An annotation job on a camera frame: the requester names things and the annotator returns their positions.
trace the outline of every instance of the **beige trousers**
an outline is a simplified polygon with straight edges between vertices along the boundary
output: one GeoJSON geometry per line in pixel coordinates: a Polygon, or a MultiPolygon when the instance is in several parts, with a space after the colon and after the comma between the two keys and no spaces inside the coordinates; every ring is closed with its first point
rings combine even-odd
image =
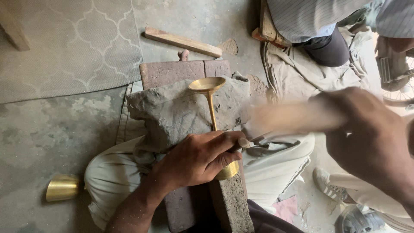
{"type": "Polygon", "coordinates": [[[330,183],[346,188],[348,195],[361,205],[377,211],[382,219],[399,232],[414,232],[414,223],[404,207],[375,186],[350,174],[334,173],[330,183]]]}
{"type": "MultiPolygon", "coordinates": [[[[89,211],[95,224],[105,229],[118,205],[133,192],[162,154],[134,150],[140,138],[118,144],[96,156],[85,172],[92,197],[89,211]]],[[[310,163],[313,134],[269,137],[244,150],[243,163],[248,198],[274,214],[271,205],[310,163]]],[[[165,208],[160,205],[148,232],[169,232],[165,208]]]]}

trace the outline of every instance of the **bicycle wheel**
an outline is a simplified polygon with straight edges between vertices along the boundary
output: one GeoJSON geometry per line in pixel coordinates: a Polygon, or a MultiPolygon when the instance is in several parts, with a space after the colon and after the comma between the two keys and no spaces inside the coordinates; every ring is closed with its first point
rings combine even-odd
{"type": "MultiPolygon", "coordinates": [[[[408,56],[407,64],[409,65],[409,69],[413,69],[414,58],[408,56]]],[[[381,91],[386,105],[406,107],[409,104],[414,104],[414,77],[412,77],[409,82],[398,91],[391,92],[384,89],[381,91]]]]}

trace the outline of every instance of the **shoe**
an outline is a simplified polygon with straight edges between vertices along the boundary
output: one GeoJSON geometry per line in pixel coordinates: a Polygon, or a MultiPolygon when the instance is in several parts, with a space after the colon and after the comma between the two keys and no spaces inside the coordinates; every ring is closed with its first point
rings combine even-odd
{"type": "Polygon", "coordinates": [[[337,233],[363,233],[384,228],[385,222],[375,213],[362,214],[356,205],[347,206],[335,222],[337,233]]]}
{"type": "Polygon", "coordinates": [[[343,187],[330,184],[329,176],[330,174],[322,168],[316,167],[313,170],[313,181],[316,187],[334,201],[346,205],[343,201],[348,197],[347,190],[343,187]]]}

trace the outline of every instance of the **patterned rug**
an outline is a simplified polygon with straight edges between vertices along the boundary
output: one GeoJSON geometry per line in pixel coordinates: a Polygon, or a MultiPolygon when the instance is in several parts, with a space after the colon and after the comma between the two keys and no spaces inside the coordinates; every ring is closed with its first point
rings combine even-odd
{"type": "Polygon", "coordinates": [[[141,80],[131,0],[8,0],[30,51],[0,36],[0,103],[73,95],[141,80]]]}

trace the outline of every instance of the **brass cylinder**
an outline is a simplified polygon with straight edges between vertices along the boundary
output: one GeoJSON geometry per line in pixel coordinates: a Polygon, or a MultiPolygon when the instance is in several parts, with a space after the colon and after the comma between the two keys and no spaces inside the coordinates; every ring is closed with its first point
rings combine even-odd
{"type": "MultiPolygon", "coordinates": [[[[208,101],[208,106],[210,110],[211,122],[213,125],[213,131],[217,130],[216,117],[214,116],[213,108],[213,94],[219,88],[221,88],[226,83],[226,79],[222,77],[208,77],[198,79],[188,85],[190,90],[203,94],[208,101]]],[[[214,177],[217,180],[226,180],[232,178],[238,172],[238,162],[234,161],[224,167],[217,175],[214,177]]]]}
{"type": "Polygon", "coordinates": [[[238,161],[231,162],[224,167],[214,178],[216,180],[226,180],[232,178],[238,172],[238,161]]]}
{"type": "Polygon", "coordinates": [[[75,175],[56,175],[46,190],[46,201],[62,201],[74,198],[81,189],[81,180],[75,175]]]}

